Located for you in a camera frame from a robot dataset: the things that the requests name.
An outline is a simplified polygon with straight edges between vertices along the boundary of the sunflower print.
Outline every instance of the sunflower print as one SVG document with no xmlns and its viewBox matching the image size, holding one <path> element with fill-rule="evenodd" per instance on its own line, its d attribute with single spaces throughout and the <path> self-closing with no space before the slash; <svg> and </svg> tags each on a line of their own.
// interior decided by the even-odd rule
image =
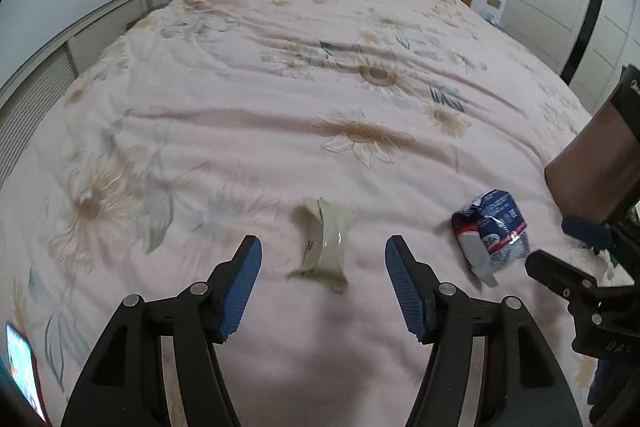
<svg viewBox="0 0 640 427">
<path fill-rule="evenodd" d="M 101 155 L 84 172 L 70 173 L 62 183 L 66 208 L 49 251 L 71 273 L 94 266 L 94 255 L 111 266 L 111 251 L 136 236 L 136 217 L 143 209 L 139 180 L 116 157 Z"/>
<path fill-rule="evenodd" d="M 337 68 L 337 65 L 329 54 L 330 44 L 320 42 L 321 47 L 307 46 L 290 42 L 284 49 L 277 50 L 277 54 L 260 54 L 259 60 L 263 64 L 273 64 L 277 74 L 291 78 L 309 78 L 313 80 L 313 70 L 325 68 Z"/>
<path fill-rule="evenodd" d="M 358 75 L 364 89 L 388 92 L 397 97 L 420 96 L 410 72 L 398 65 L 398 58 L 393 52 L 376 56 L 364 53 L 359 46 L 357 48 L 353 56 L 354 66 L 350 69 Z"/>
<path fill-rule="evenodd" d="M 449 107 L 428 106 L 424 113 L 442 134 L 452 138 L 462 138 L 471 127 L 471 124 L 462 118 L 459 112 Z"/>
<path fill-rule="evenodd" d="M 332 140 L 322 144 L 322 149 L 335 153 L 351 151 L 367 169 L 373 167 L 375 159 L 392 164 L 391 156 L 415 142 L 407 133 L 367 121 L 361 112 L 352 112 L 347 116 L 338 113 L 327 120 L 319 118 L 313 127 L 320 136 L 332 137 Z"/>
<path fill-rule="evenodd" d="M 237 248 L 246 230 L 268 235 L 275 226 L 279 205 L 280 200 L 262 192 L 256 176 L 237 165 L 235 174 L 210 194 L 206 203 L 195 208 L 188 205 L 185 218 L 192 233 L 182 245 L 182 270 L 206 271 L 212 249 Z"/>
<path fill-rule="evenodd" d="M 377 26 L 382 28 L 391 28 L 395 30 L 414 29 L 422 31 L 420 26 L 411 22 L 399 19 L 392 15 L 382 15 L 377 13 L 373 8 L 369 8 L 370 20 Z"/>
</svg>

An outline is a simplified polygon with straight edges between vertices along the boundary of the metal screw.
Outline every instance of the metal screw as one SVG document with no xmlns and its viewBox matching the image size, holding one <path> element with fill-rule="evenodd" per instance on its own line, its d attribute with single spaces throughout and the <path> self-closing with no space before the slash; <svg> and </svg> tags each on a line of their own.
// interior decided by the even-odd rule
<svg viewBox="0 0 640 427">
<path fill-rule="evenodd" d="M 140 295 L 136 295 L 132 293 L 131 295 L 127 295 L 123 300 L 122 304 L 124 304 L 127 308 L 133 308 L 136 304 L 140 302 Z"/>
<path fill-rule="evenodd" d="M 194 282 L 189 288 L 189 291 L 194 295 L 204 295 L 209 287 L 206 282 Z"/>
<path fill-rule="evenodd" d="M 456 287 L 453 286 L 450 282 L 444 282 L 438 286 L 438 291 L 443 295 L 452 296 L 456 292 Z"/>
<path fill-rule="evenodd" d="M 519 310 L 520 308 L 522 308 L 522 303 L 520 302 L 520 299 L 516 297 L 507 297 L 507 300 L 505 301 L 505 303 L 512 310 Z"/>
</svg>

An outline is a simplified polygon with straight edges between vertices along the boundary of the blue wrapper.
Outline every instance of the blue wrapper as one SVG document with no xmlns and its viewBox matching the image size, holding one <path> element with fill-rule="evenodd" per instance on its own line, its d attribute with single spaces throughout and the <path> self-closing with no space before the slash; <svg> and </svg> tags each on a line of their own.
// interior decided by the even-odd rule
<svg viewBox="0 0 640 427">
<path fill-rule="evenodd" d="M 489 286 L 493 274 L 529 254 L 527 223 L 510 193 L 491 190 L 451 216 L 453 230 L 471 270 Z"/>
</svg>

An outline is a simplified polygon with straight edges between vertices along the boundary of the floral bedspread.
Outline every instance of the floral bedspread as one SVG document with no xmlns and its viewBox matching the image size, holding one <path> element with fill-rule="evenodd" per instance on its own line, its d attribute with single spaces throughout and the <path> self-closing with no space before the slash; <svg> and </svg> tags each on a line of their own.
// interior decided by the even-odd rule
<svg viewBox="0 0 640 427">
<path fill-rule="evenodd" d="M 522 262 L 482 287 L 449 220 L 508 190 L 532 248 L 610 283 L 607 261 L 562 235 L 543 177 L 588 118 L 459 0 L 173 0 L 70 86 L 2 187 L 0 318 L 33 346 L 59 425 L 124 296 L 176 295 L 253 233 L 262 270 L 218 350 L 242 425 L 403 425 L 428 348 L 407 332 L 385 270 L 385 241 L 400 233 L 441 280 L 520 296 L 584 415 L 594 360 L 571 350 L 565 304 Z M 344 295 L 288 277 L 306 247 L 305 197 L 355 211 Z"/>
</svg>

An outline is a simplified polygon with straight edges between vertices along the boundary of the black clamp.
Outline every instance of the black clamp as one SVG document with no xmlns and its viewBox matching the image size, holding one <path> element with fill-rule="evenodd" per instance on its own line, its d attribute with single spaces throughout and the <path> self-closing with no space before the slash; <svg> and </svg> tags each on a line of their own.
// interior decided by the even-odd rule
<svg viewBox="0 0 640 427">
<path fill-rule="evenodd" d="M 174 338 L 188 425 L 239 427 L 213 344 L 238 329 L 261 259 L 260 241 L 248 235 L 207 282 L 159 301 L 127 296 L 80 373 L 62 427 L 170 427 L 161 336 Z"/>
<path fill-rule="evenodd" d="M 577 353 L 598 359 L 589 403 L 596 427 L 631 427 L 640 415 L 640 249 L 632 227 L 610 228 L 613 254 L 635 280 L 633 286 L 599 287 L 574 266 L 538 250 L 527 273 L 569 302 Z"/>
<path fill-rule="evenodd" d="M 571 390 L 524 304 L 469 298 L 418 263 L 401 236 L 386 244 L 386 267 L 409 331 L 433 344 L 406 427 L 457 427 L 473 337 L 485 337 L 476 427 L 581 427 Z"/>
</svg>

